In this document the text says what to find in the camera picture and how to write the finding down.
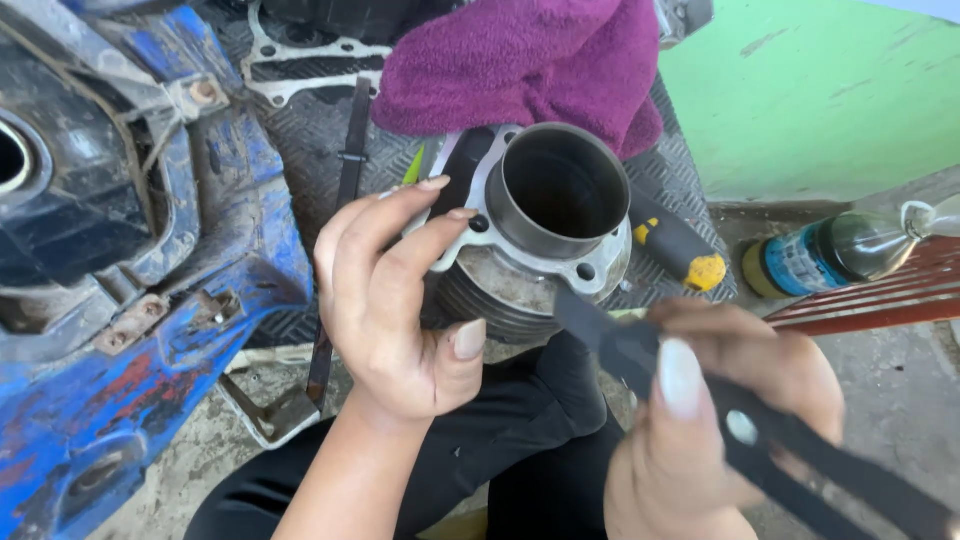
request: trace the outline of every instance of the long fingernail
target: long fingernail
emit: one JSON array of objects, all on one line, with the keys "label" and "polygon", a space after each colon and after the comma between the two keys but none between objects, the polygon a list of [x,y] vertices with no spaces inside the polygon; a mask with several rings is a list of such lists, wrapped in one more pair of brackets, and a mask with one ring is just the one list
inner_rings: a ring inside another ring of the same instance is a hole
[{"label": "long fingernail", "polygon": [[660,344],[657,377],[670,413],[681,420],[696,418],[706,383],[700,362],[685,341],[671,337]]},{"label": "long fingernail", "polygon": [[446,213],[448,217],[453,219],[471,219],[476,217],[480,213],[478,209],[453,209]]},{"label": "long fingernail", "polygon": [[473,360],[487,343],[487,321],[477,319],[466,323],[453,339],[453,354],[461,360]]},{"label": "long fingernail", "polygon": [[414,186],[417,189],[421,189],[423,191],[440,191],[441,189],[445,188],[446,185],[449,183],[450,183],[450,177],[444,174],[441,176],[428,178],[426,180],[421,180],[416,184],[414,184]]}]

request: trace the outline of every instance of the hand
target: hand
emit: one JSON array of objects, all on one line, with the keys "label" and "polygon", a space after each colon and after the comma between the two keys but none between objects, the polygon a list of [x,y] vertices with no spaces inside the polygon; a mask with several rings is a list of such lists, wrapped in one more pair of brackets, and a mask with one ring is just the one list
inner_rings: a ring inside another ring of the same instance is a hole
[{"label": "hand", "polygon": [[[843,434],[843,394],[813,341],[777,333],[738,307],[670,299],[648,319],[669,335],[650,402],[611,460],[604,498],[610,538],[753,536],[737,508],[762,494],[730,469],[703,371],[752,389],[768,405],[796,414],[827,441]],[[777,454],[795,477],[804,467]]]},{"label": "hand", "polygon": [[420,329],[423,276],[476,210],[451,210],[384,252],[449,181],[438,177],[355,201],[317,239],[321,318],[353,375],[354,393],[373,403],[376,422],[430,421],[480,390],[486,322]]}]

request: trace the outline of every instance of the black pants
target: black pants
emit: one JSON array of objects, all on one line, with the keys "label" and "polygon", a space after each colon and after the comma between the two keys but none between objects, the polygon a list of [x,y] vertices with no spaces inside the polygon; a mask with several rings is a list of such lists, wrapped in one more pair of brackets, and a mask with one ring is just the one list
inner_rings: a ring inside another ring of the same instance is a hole
[{"label": "black pants", "polygon": [[[270,538],[333,420],[221,482],[186,539]],[[484,366],[476,399],[437,418],[427,433],[396,537],[413,538],[489,481],[491,539],[606,538],[604,481],[622,437],[587,350],[566,332],[545,347]]]}]

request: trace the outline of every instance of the red metal railing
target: red metal railing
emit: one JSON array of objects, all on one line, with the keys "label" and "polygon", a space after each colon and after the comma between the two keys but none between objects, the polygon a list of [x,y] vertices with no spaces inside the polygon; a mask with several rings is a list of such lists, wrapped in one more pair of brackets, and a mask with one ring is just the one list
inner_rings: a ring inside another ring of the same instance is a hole
[{"label": "red metal railing", "polygon": [[917,246],[897,272],[808,296],[765,320],[778,329],[825,335],[960,318],[960,238]]}]

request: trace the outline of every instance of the purple towel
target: purple towel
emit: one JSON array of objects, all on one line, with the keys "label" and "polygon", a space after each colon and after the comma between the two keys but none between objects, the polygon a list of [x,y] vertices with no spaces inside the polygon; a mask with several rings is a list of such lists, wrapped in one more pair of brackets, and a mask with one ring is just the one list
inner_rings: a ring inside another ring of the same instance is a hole
[{"label": "purple towel", "polygon": [[663,130],[659,32],[652,0],[477,0],[400,40],[372,118],[405,135],[562,121],[626,159]]}]

